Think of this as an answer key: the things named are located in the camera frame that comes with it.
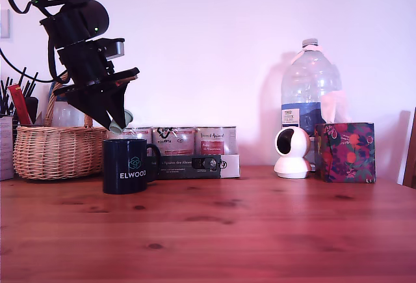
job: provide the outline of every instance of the black mug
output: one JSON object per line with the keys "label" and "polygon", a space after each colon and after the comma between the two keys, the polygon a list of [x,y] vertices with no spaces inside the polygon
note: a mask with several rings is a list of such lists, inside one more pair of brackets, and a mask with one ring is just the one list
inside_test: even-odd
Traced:
{"label": "black mug", "polygon": [[[146,162],[147,149],[156,155],[156,169]],[[145,139],[113,139],[103,141],[103,192],[131,194],[144,191],[160,170],[161,152]]]}

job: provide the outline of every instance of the bottle label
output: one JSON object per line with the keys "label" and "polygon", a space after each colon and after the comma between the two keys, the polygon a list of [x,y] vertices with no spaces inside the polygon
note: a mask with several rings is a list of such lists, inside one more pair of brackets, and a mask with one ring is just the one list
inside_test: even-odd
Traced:
{"label": "bottle label", "polygon": [[324,124],[320,115],[320,102],[290,103],[281,106],[281,124],[283,127],[301,127],[313,137],[316,124]]}
{"label": "bottle label", "polygon": [[281,124],[283,127],[299,127],[299,109],[282,109]]}

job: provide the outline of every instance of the white wall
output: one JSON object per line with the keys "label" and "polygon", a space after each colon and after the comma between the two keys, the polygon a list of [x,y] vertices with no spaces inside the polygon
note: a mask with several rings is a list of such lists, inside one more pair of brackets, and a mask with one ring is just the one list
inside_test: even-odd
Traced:
{"label": "white wall", "polygon": [[[143,124],[236,125],[242,162],[273,164],[282,73],[301,41],[317,37],[341,72],[354,120],[376,125],[378,175],[397,178],[416,104],[415,0],[98,1],[110,14],[105,36],[126,38],[117,70],[141,71],[126,105]],[[41,18],[35,9],[13,14],[12,38],[0,44],[48,78]],[[17,78],[2,65],[2,77]],[[46,90],[37,96],[45,100]]]}

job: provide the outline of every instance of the tin can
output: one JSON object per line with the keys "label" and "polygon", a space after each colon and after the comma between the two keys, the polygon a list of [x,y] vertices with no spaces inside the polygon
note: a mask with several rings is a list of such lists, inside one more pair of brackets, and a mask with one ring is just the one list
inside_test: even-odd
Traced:
{"label": "tin can", "polygon": [[195,129],[190,127],[153,128],[153,143],[162,156],[194,155]]}
{"label": "tin can", "polygon": [[196,153],[200,155],[236,155],[236,127],[196,128]]}
{"label": "tin can", "polygon": [[[107,131],[106,138],[111,139],[145,139],[148,143],[152,143],[151,139],[151,127],[140,127],[140,128],[125,128],[123,132],[119,135]],[[148,148],[148,156],[151,156],[151,149]]]}

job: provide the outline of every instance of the large water jug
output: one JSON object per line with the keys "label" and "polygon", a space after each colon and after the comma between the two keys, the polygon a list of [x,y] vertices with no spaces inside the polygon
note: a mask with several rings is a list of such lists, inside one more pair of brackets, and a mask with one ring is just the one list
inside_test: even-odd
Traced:
{"label": "large water jug", "polygon": [[301,127],[310,137],[323,123],[320,97],[341,90],[338,69],[321,52],[317,39],[302,42],[302,51],[288,68],[281,84],[282,126]]}

